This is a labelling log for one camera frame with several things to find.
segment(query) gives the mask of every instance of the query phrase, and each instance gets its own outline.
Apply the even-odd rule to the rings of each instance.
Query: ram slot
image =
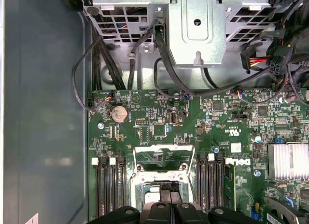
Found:
[[[109,197],[110,197],[110,203],[109,203],[109,208],[110,212],[114,211],[117,209],[117,195],[118,195],[118,169],[117,165],[110,165],[110,170],[109,170],[110,176],[110,192],[109,192]]]
[[[224,190],[224,162],[223,160],[216,161],[216,186],[217,199],[215,206],[223,206],[223,190]]]
[[[102,216],[102,179],[101,167],[96,168],[96,200],[97,200],[97,218]]]
[[[109,213],[110,210],[110,180],[109,180],[109,166],[103,165],[101,170],[101,178],[102,178],[102,215]]]
[[[199,159],[197,166],[197,197],[200,207],[204,212],[209,210],[208,205],[208,167],[206,159]]]
[[[118,208],[126,205],[126,164],[124,158],[118,159]]]
[[[209,203],[209,209],[212,209],[216,205],[217,197],[216,197],[216,163],[214,161],[208,162],[208,190],[209,190],[209,196],[208,196],[208,203]]]

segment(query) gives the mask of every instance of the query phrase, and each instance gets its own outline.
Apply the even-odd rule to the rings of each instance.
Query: gray side panel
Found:
[[[89,32],[62,0],[5,0],[5,12],[3,222],[84,223],[85,114],[70,71]]]

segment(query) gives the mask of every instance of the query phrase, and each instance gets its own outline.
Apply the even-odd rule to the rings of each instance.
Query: heatsink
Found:
[[[308,180],[308,144],[269,145],[268,167],[269,176],[275,180]]]

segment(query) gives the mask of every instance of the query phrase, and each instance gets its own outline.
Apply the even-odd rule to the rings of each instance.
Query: green circuit board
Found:
[[[89,103],[98,104],[110,94],[110,91],[93,91],[89,94]],[[293,95],[291,92],[284,92],[276,100],[259,106],[241,102],[234,91],[180,99],[167,98],[156,90],[113,91],[112,94],[112,99],[99,110],[88,113],[90,220],[119,206],[132,205],[130,180],[136,165],[145,171],[168,171],[178,170],[182,163],[192,164],[191,184],[183,184],[182,195],[187,201],[188,191],[192,190],[194,201],[203,210],[212,204],[221,204],[248,216],[253,212],[262,219],[265,197],[281,200],[288,197],[295,207],[309,208],[309,200],[301,196],[301,190],[309,189],[309,182],[290,180],[278,186],[278,181],[274,182],[268,175],[270,143],[308,143],[309,111],[297,101],[284,101]],[[248,89],[243,96],[250,101],[264,100],[271,97],[272,92]],[[254,142],[256,136],[261,137],[261,142]],[[163,148],[133,154],[135,148],[167,144],[180,149]],[[187,147],[194,148],[194,154],[186,150]],[[214,150],[219,150],[216,160],[217,157],[229,158],[234,164],[217,166],[217,179],[222,181],[216,186],[222,197],[207,205],[207,194],[200,198],[204,185],[198,175],[205,170],[201,165],[203,158]],[[99,165],[112,167],[98,170],[98,166],[93,165],[96,158]],[[144,196],[144,192],[138,186],[134,189],[136,207],[141,209],[140,196]]]

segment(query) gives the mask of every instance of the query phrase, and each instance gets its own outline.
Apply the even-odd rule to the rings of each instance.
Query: label sticker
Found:
[[[280,224],[280,222],[273,218],[269,213],[267,214],[267,220],[269,220],[271,224]]]
[[[231,153],[241,153],[241,143],[231,143]]]
[[[39,213],[36,213],[32,218],[29,219],[25,224],[39,224]]]

